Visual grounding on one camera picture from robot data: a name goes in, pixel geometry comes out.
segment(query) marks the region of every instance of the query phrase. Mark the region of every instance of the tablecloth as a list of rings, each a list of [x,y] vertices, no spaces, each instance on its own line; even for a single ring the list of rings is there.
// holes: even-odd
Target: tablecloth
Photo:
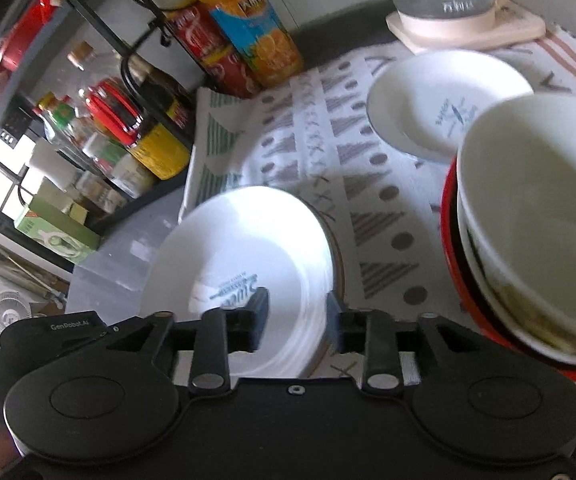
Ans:
[[[576,38],[561,27],[491,54],[519,70],[535,91],[576,95]],[[475,328],[450,280],[440,240],[448,168],[399,153],[376,135],[366,115],[375,78],[411,56],[398,41],[358,49],[247,101],[200,89],[180,220],[237,186],[289,191],[334,232],[351,308],[411,320],[436,312]],[[360,374],[358,356],[329,352],[313,375]]]

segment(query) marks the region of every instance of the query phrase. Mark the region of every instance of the black metal rack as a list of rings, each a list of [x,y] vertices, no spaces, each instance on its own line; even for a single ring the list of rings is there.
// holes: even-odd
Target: black metal rack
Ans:
[[[151,37],[156,31],[161,34],[161,44],[165,47],[170,46],[173,42],[179,44],[184,51],[199,65],[204,73],[209,76],[206,70],[201,66],[195,56],[189,51],[184,43],[175,35],[175,31],[168,23],[164,10],[160,9],[153,0],[132,0],[136,4],[148,9],[153,14],[153,19],[148,23],[147,30],[133,43],[127,44],[105,23],[99,15],[92,9],[87,0],[67,0],[68,3],[99,33],[101,36],[120,54],[122,57],[121,75],[126,88],[129,90],[136,102],[149,114],[151,114],[159,123],[168,129],[188,150],[192,150],[194,141],[194,117],[185,128],[180,128],[159,102],[156,102],[151,95],[142,92],[140,86],[134,80],[129,70],[130,57],[137,53],[143,43]],[[92,225],[92,229],[100,235],[105,234],[119,222],[128,218],[130,215],[158,200],[159,198],[171,193],[175,189],[182,187],[186,183],[188,169],[181,171],[178,175],[169,180],[156,184],[149,192],[143,196],[128,203],[115,213],[102,218]]]

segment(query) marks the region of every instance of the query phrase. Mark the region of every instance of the gray countertop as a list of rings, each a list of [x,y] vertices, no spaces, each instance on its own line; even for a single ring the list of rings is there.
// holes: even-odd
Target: gray countertop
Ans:
[[[395,40],[385,18],[390,0],[375,0],[303,27],[293,36],[306,68],[319,66],[362,46]],[[177,225],[184,190],[141,209],[106,237],[101,248],[73,272],[68,312],[95,310],[108,324],[135,316],[159,248]]]

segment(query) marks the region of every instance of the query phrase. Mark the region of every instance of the brown dot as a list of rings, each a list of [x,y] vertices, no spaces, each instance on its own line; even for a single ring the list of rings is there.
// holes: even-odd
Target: brown dot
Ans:
[[[421,305],[428,297],[428,291],[423,286],[411,286],[404,292],[404,301],[412,306]]]
[[[370,163],[373,166],[381,166],[382,164],[386,164],[388,162],[388,155],[385,153],[377,153],[370,158]]]
[[[379,192],[379,198],[381,198],[384,202],[394,200],[398,196],[399,196],[399,188],[397,186],[388,186],[383,188]]]
[[[393,249],[405,251],[409,249],[415,241],[415,237],[410,233],[399,233],[390,242]]]

